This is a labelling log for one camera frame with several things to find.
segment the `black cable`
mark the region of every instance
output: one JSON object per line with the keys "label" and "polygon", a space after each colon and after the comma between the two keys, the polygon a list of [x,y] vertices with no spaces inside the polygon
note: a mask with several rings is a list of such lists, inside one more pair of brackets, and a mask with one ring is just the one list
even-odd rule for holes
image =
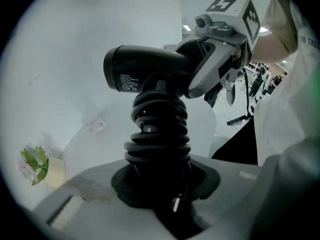
{"label": "black cable", "polygon": [[[227,116],[225,116],[225,115],[219,115],[219,116],[217,116],[215,119],[218,119],[218,118],[221,118],[221,117],[227,118],[227,119],[229,119],[230,121],[232,120],[231,118],[229,118],[229,117],[227,117]],[[238,130],[238,128],[237,128],[236,126],[234,126],[234,125],[231,125],[231,126],[233,126],[233,127],[236,129],[237,132],[239,132],[239,130]]]}
{"label": "black cable", "polygon": [[154,79],[133,101],[131,119],[141,132],[132,134],[132,142],[124,144],[125,159],[134,165],[153,199],[152,209],[158,219],[177,239],[188,239],[202,229],[191,214],[187,109],[175,95],[175,84],[168,76],[157,75]]}
{"label": "black cable", "polygon": [[245,68],[243,68],[244,72],[244,81],[245,81],[245,90],[246,90],[246,111],[248,112],[248,117],[251,116],[249,112],[249,84],[248,84],[248,76],[247,76],[247,71]]}

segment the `green leaves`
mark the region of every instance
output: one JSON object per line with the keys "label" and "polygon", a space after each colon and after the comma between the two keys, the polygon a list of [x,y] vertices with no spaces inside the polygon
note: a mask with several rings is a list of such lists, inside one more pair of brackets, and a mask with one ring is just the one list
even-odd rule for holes
{"label": "green leaves", "polygon": [[25,148],[23,149],[23,151],[21,151],[21,154],[24,156],[24,158],[26,159],[27,163],[29,165],[31,164],[38,164],[37,160],[35,159],[35,157]]}
{"label": "green leaves", "polygon": [[[45,177],[46,177],[46,171],[45,169],[41,169],[41,171],[38,173],[37,178],[38,178],[38,183],[41,182]],[[37,182],[33,181],[32,186],[37,185]]]}
{"label": "green leaves", "polygon": [[30,167],[32,168],[33,171],[37,173],[37,181],[35,180],[32,181],[32,186],[37,185],[39,182],[41,182],[45,177],[48,172],[48,167],[49,167],[49,160],[46,156],[45,151],[41,146],[36,146],[35,151],[37,152],[38,157],[37,159],[40,159],[41,163],[38,163],[37,159],[34,157],[34,155],[28,151],[26,148],[21,151],[21,154],[25,158],[26,162]]}
{"label": "green leaves", "polygon": [[39,157],[40,157],[40,160],[41,160],[42,164],[43,164],[45,167],[47,167],[48,158],[46,157],[45,151],[42,149],[41,146],[36,147],[36,150],[39,152]]}

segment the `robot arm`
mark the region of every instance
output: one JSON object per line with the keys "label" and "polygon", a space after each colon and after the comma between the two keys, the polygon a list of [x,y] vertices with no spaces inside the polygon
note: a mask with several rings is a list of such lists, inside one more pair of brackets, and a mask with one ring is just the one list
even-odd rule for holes
{"label": "robot arm", "polygon": [[[180,42],[176,52],[131,45],[109,51],[103,63],[108,85],[140,93],[148,77],[166,72],[187,98],[197,98],[219,82],[234,82],[251,60],[260,23],[251,0],[223,0],[219,5],[221,1],[195,18],[195,33]],[[236,59],[238,49],[241,57]]]}

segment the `small plant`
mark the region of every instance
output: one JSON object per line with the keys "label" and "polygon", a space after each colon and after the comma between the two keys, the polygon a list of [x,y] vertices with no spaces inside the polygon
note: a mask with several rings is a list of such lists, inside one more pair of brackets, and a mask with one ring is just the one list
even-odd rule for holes
{"label": "small plant", "polygon": [[18,157],[19,170],[30,180],[32,186],[38,184],[45,178],[49,168],[48,158],[42,147],[36,146],[35,152],[38,154],[40,163],[38,163],[34,155],[26,148],[21,151],[21,155]]}

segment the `ceiling light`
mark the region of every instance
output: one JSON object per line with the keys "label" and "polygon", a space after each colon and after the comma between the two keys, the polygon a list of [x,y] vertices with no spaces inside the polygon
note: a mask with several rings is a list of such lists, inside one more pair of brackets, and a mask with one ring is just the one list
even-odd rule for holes
{"label": "ceiling light", "polygon": [[266,29],[266,28],[264,28],[264,27],[260,28],[260,33],[262,33],[262,32],[267,32],[267,31],[269,31],[269,30]]}
{"label": "ceiling light", "polygon": [[191,31],[191,29],[190,29],[190,27],[189,27],[188,25],[183,25],[183,26],[184,26],[184,28],[185,28],[186,30]]}

